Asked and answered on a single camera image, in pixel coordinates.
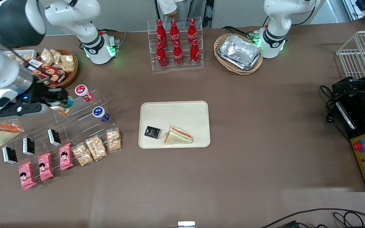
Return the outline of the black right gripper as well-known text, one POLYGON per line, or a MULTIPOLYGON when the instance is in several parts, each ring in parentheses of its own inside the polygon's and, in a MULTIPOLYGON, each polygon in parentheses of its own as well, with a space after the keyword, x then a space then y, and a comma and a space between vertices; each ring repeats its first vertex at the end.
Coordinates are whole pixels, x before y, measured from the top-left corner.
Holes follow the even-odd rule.
POLYGON ((33 83, 27 90, 27 96, 32 103, 46 103, 49 107, 65 106, 68 92, 62 86, 50 88, 44 83, 33 83))

